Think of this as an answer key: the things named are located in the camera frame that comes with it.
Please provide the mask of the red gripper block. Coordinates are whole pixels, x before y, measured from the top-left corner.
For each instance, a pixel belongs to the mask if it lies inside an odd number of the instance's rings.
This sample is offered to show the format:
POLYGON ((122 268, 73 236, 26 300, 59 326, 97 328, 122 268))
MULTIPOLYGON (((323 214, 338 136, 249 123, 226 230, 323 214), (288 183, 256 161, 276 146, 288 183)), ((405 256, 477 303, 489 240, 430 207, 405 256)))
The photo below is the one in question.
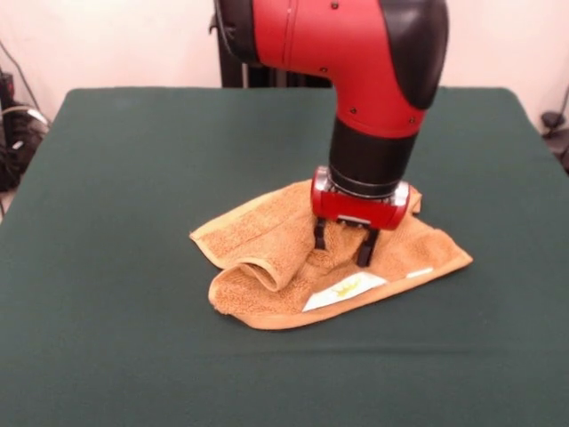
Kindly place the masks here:
POLYGON ((345 193, 335 186, 326 166, 319 166, 311 184, 311 207, 317 217, 314 227, 315 249, 325 250, 327 221, 344 221, 370 228, 357 255, 357 266, 368 267, 379 230, 395 230, 410 203, 410 185, 401 181, 387 198, 364 198, 345 193))

